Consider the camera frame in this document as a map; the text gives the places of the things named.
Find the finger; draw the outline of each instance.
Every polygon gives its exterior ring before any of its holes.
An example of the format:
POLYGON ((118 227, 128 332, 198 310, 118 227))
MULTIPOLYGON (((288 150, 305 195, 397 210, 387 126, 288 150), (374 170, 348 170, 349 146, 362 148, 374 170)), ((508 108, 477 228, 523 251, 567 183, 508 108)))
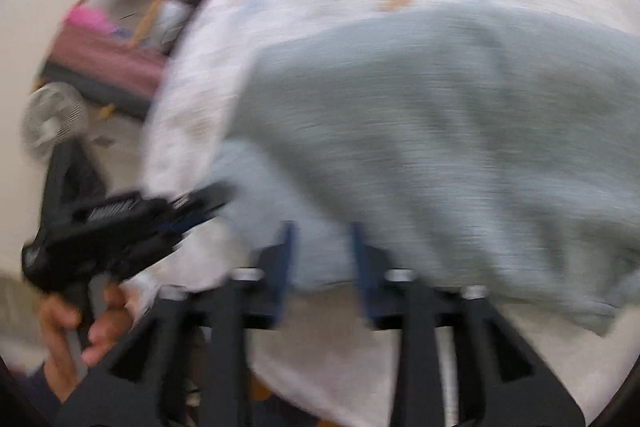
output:
POLYGON ((131 329, 133 318, 124 309, 107 310, 89 329, 89 341, 92 344, 113 342, 131 329))
POLYGON ((104 342, 87 347, 80 355, 87 367, 94 367, 116 345, 116 342, 104 342))
POLYGON ((65 328, 77 328, 80 318, 78 309, 63 301, 58 295, 49 296, 40 308, 42 339, 49 349, 53 363, 65 378, 72 378, 76 374, 76 367, 66 343, 65 328))
POLYGON ((124 308, 127 296, 120 286, 112 282, 104 290, 104 301, 109 308, 124 308))

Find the red fabric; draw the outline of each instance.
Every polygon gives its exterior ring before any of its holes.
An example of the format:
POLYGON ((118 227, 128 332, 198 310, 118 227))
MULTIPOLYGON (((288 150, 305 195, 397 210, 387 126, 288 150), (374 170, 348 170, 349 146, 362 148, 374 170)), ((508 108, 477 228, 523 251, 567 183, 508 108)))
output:
POLYGON ((49 60, 148 99, 158 89, 167 61, 164 55, 66 23, 49 60))

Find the folded fabric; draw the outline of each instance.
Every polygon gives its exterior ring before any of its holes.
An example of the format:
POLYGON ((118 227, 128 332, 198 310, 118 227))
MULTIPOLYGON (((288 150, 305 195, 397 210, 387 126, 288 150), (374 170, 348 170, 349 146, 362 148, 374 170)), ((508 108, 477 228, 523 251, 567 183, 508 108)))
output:
POLYGON ((352 278, 348 223, 439 287, 598 333, 640 290, 640 40, 449 4, 266 49, 207 179, 251 246, 300 227, 294 283, 352 278))

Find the dark blue sleeve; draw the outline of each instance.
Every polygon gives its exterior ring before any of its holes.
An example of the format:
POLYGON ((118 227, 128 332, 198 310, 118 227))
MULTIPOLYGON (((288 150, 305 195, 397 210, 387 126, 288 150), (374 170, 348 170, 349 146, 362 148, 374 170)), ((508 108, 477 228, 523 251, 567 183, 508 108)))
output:
POLYGON ((44 377, 44 366, 33 373, 30 377, 16 379, 24 394, 29 398, 31 404, 53 425, 53 422, 60 410, 60 400, 49 388, 44 377))

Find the white fan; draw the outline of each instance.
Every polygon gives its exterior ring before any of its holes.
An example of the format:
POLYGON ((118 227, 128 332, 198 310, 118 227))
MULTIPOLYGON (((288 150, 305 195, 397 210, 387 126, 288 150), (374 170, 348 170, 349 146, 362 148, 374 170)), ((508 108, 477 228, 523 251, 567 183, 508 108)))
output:
POLYGON ((54 82, 35 91, 22 118, 22 143, 37 159, 49 157, 54 145, 87 132, 89 118, 80 93, 54 82))

